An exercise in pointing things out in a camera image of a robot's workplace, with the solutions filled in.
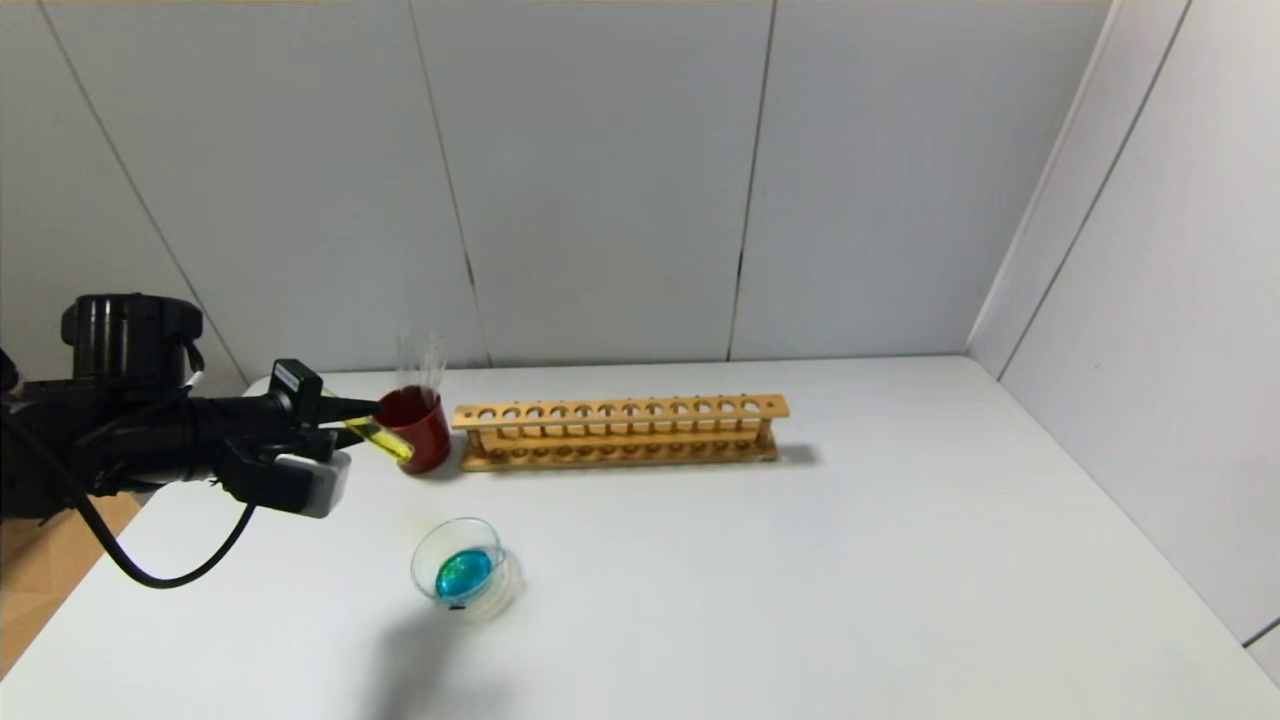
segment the table surface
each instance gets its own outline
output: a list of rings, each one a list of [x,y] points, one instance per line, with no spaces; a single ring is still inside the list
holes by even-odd
[[[378,397],[389,373],[326,377]],[[262,383],[256,388],[260,391]],[[100,561],[0,716],[1280,717],[1280,689],[1089,477],[961,357],[449,372],[458,402],[782,392],[773,464],[401,474],[352,450],[324,520],[260,511],[206,578]],[[202,483],[124,532],[154,574],[239,507]],[[492,521],[526,587],[462,628],[417,541]]]

